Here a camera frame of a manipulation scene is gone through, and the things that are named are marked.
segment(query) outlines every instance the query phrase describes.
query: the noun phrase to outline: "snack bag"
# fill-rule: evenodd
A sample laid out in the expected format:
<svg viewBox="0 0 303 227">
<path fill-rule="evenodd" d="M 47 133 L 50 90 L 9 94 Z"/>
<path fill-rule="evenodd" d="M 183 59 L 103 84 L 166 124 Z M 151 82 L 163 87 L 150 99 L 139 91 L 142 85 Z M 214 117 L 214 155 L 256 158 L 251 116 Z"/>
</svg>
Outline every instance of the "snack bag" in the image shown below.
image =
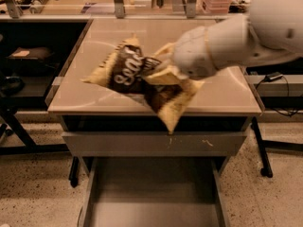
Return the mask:
<svg viewBox="0 0 303 227">
<path fill-rule="evenodd" d="M 171 61 L 174 44 L 144 57 L 136 37 L 124 40 L 83 82 L 126 95 L 142 95 L 170 134 L 202 81 L 186 79 Z"/>
</svg>

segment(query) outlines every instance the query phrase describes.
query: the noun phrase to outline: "speckled floor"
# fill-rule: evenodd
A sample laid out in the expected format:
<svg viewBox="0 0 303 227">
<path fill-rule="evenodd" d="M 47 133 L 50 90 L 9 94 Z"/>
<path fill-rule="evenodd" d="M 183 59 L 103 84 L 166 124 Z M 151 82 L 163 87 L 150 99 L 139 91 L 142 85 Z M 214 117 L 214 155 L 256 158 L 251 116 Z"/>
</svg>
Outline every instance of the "speckled floor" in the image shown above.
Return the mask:
<svg viewBox="0 0 303 227">
<path fill-rule="evenodd" d="M 303 142 L 303 115 L 297 122 L 260 123 L 266 139 Z M 55 122 L 25 122 L 39 144 L 62 142 Z M 15 136 L 0 146 L 20 145 Z M 269 153 L 274 178 L 261 177 L 254 133 L 221 177 L 232 227 L 303 226 L 303 154 Z M 80 170 L 79 185 L 68 181 L 72 157 L 68 153 L 0 157 L 0 225 L 11 227 L 76 227 L 87 176 Z"/>
</svg>

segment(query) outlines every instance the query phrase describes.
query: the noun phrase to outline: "closed drawer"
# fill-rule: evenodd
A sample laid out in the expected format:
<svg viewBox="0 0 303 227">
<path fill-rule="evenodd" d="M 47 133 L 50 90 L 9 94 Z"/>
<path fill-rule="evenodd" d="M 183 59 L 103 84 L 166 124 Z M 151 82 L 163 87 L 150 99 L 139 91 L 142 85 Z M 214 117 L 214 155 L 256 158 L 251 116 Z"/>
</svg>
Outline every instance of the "closed drawer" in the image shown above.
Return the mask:
<svg viewBox="0 0 303 227">
<path fill-rule="evenodd" d="M 66 131 L 74 156 L 232 156 L 243 144 L 240 132 Z"/>
<path fill-rule="evenodd" d="M 80 216 L 85 227 L 229 226 L 209 158 L 95 158 Z"/>
</svg>

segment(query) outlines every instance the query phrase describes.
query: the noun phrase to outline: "terrazzo floor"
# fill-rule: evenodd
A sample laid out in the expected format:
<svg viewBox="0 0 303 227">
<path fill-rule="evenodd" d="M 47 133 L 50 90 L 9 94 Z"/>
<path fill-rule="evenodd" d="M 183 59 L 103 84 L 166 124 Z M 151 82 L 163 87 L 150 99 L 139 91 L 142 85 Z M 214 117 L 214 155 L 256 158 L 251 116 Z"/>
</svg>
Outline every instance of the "terrazzo floor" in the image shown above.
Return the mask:
<svg viewBox="0 0 303 227">
<path fill-rule="evenodd" d="M 303 142 L 303 115 L 295 121 L 260 123 L 263 138 Z M 25 121 L 38 144 L 60 143 L 56 122 Z M 0 146 L 20 145 L 12 135 Z M 232 227 L 303 226 L 303 154 L 269 153 L 274 178 L 259 174 L 261 161 L 254 133 L 221 176 L 224 201 Z M 11 227 L 76 227 L 88 177 L 80 169 L 79 185 L 69 181 L 68 153 L 0 156 L 0 225 Z"/>
</svg>

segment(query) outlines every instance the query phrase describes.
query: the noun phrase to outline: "white robotic arm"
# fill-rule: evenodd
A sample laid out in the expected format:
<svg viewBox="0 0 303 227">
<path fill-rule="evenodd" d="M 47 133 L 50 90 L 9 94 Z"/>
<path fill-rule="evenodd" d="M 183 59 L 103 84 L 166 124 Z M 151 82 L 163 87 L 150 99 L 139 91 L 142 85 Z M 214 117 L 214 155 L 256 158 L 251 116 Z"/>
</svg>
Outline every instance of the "white robotic arm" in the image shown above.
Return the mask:
<svg viewBox="0 0 303 227">
<path fill-rule="evenodd" d="M 177 41 L 173 60 L 191 79 L 228 66 L 261 66 L 303 56 L 303 0 L 253 0 L 249 14 L 197 27 Z"/>
</svg>

